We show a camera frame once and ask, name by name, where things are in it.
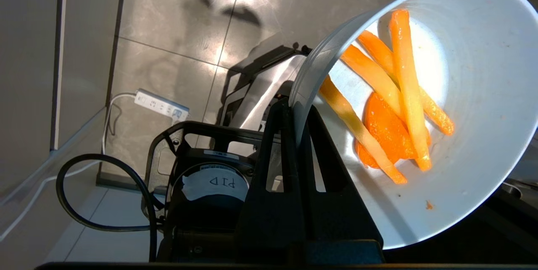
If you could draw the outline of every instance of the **power strip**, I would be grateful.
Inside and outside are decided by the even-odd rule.
[[[169,116],[174,121],[185,121],[189,115],[189,108],[141,88],[136,90],[134,103],[165,116]]]

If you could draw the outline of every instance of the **white power cord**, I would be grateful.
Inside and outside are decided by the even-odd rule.
[[[110,105],[108,107],[108,111],[106,112],[106,117],[105,117],[105,124],[104,124],[104,131],[103,131],[103,137],[102,137],[102,153],[105,154],[105,140],[106,140],[106,131],[108,130],[108,124],[109,124],[109,120],[110,120],[110,112],[112,110],[112,104],[114,103],[114,101],[118,98],[121,98],[123,96],[130,96],[131,98],[135,98],[136,94],[134,93],[120,93],[120,94],[117,94],[115,95],[111,100],[110,100]],[[66,174],[66,177],[70,177],[70,176],[74,176],[75,174],[79,174],[83,171],[85,171],[86,169],[90,168],[91,166],[93,165],[96,165],[98,163],[101,163],[101,161],[93,161],[92,163],[89,163],[87,164],[86,166],[82,167],[81,169],[79,170],[75,170],[74,172],[71,172],[69,174]],[[30,210],[30,208],[34,205],[35,201],[37,200],[37,198],[39,197],[40,193],[43,191],[44,187],[45,187],[45,184],[47,182],[50,182],[52,180],[56,180],[56,176],[50,176],[48,178],[45,178],[41,184],[39,185],[39,188],[37,189],[37,191],[35,192],[34,196],[32,197],[32,199],[30,200],[30,202],[28,203],[28,205],[24,208],[23,212],[11,223],[11,225],[9,225],[9,227],[0,235],[0,241],[3,241],[4,238],[6,238],[6,236],[8,236],[8,234],[11,232],[11,230],[13,230],[18,224],[19,222],[25,217],[25,215],[28,213],[28,211]]]

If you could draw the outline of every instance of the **label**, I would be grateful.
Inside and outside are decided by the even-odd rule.
[[[204,165],[200,171],[183,176],[183,194],[189,201],[208,195],[228,195],[245,201],[248,184],[234,169],[218,164]]]
[[[219,152],[219,151],[203,151],[204,154],[209,154],[209,155],[215,155],[215,156],[221,156],[221,157],[227,157],[229,159],[236,159],[237,161],[239,160],[239,156],[238,155],[234,155],[234,154],[231,154],[231,153],[226,153],[226,152]]]

